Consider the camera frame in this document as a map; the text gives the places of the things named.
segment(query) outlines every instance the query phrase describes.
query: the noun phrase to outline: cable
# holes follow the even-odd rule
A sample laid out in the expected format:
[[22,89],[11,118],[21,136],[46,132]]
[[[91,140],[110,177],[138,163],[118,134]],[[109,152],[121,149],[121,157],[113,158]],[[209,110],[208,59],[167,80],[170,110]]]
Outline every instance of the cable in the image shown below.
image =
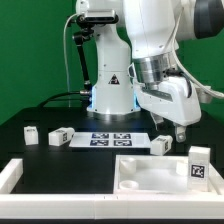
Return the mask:
[[68,27],[69,22],[71,21],[71,19],[73,19],[74,17],[76,17],[77,14],[73,14],[71,15],[64,26],[64,32],[63,32],[63,48],[64,48],[64,60],[65,60],[65,69],[66,69],[66,77],[67,77],[67,90],[68,92],[71,91],[71,86],[70,86],[70,73],[69,73],[69,69],[68,69],[68,58],[67,58],[67,45],[66,45],[66,29]]
[[192,81],[194,84],[198,85],[201,89],[203,89],[204,92],[206,92],[207,94],[218,98],[218,99],[224,99],[224,93],[218,92],[218,91],[214,91],[214,90],[209,90],[208,88],[206,88],[203,84],[201,84],[196,78],[194,78],[188,71],[187,69],[181,64],[181,62],[179,61],[176,51],[175,51],[175,39],[176,39],[176,34],[177,34],[177,30],[179,27],[179,23],[180,23],[180,19],[182,16],[184,8],[182,8],[181,13],[177,19],[176,25],[175,25],[175,29],[173,32],[173,39],[172,39],[172,51],[173,51],[173,56],[174,59],[178,65],[178,67],[185,73],[186,77]]
[[75,95],[75,94],[80,94],[79,91],[74,91],[74,92],[66,92],[66,93],[60,93],[60,94],[56,94],[54,96],[51,96],[49,97],[47,100],[41,102],[37,107],[44,107],[48,102],[56,99],[56,98],[59,98],[59,97],[62,97],[62,96],[71,96],[71,95]]

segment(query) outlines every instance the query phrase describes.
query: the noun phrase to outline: black table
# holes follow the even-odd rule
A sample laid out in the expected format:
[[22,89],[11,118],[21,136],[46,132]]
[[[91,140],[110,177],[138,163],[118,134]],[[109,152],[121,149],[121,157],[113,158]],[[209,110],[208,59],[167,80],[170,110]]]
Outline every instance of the black table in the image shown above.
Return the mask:
[[[24,127],[36,126],[39,144],[26,146]],[[187,128],[187,140],[175,141],[174,127],[157,132],[146,111],[125,121],[102,121],[90,118],[81,108],[27,108],[0,126],[0,168],[11,158],[23,158],[24,174],[14,194],[112,194],[115,157],[149,155],[149,149],[70,148],[48,145],[48,133],[60,127],[73,127],[78,132],[146,132],[150,139],[158,135],[174,138],[170,155],[188,155],[191,146],[211,148],[211,163],[224,176],[224,126],[203,112],[199,123]],[[114,220],[42,220],[41,223],[114,223]],[[39,223],[37,220],[0,220],[0,223]],[[127,223],[127,220],[116,220]],[[128,220],[128,223],[183,223],[183,220]],[[184,223],[211,223],[209,220],[184,220]]]

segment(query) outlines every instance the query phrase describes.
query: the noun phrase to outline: green wall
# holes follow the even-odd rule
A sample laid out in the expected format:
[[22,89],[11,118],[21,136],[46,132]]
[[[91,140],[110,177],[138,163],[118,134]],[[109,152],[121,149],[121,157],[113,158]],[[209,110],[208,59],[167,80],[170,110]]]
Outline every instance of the green wall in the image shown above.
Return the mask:
[[[0,123],[19,110],[34,107],[49,96],[67,91],[63,58],[63,29],[75,0],[0,1]],[[69,28],[68,58],[71,88],[82,88],[79,59]],[[91,80],[96,81],[94,41],[85,45]],[[218,37],[181,43],[180,58],[205,84],[224,91],[224,32]],[[202,106],[224,123],[224,101]]]

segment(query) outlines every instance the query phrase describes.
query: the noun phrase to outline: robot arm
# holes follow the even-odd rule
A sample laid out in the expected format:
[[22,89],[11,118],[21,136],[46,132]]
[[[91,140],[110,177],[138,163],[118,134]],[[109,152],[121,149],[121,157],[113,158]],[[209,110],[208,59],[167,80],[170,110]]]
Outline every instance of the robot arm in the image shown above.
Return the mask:
[[[140,107],[151,112],[157,127],[163,123],[163,118],[173,121],[177,141],[184,141],[186,126],[198,122],[201,111],[195,87],[178,70],[173,49],[178,49],[179,40],[217,35],[224,26],[223,2],[78,0],[76,5],[77,13],[84,15],[91,14],[91,11],[102,15],[102,12],[112,9],[119,17],[118,24],[95,28],[102,38],[95,36],[99,71],[98,82],[93,88],[93,98],[96,101],[89,110],[100,115],[118,116],[137,111],[133,103],[132,84],[124,69],[128,67],[129,58],[121,60],[114,52],[115,50],[118,56],[129,57],[129,48],[122,41],[118,41],[115,30],[116,26],[125,26],[132,44],[133,63],[129,67],[129,74],[133,78],[133,88]],[[182,9],[176,41],[173,43],[174,30]],[[113,77],[119,85],[113,83]]]

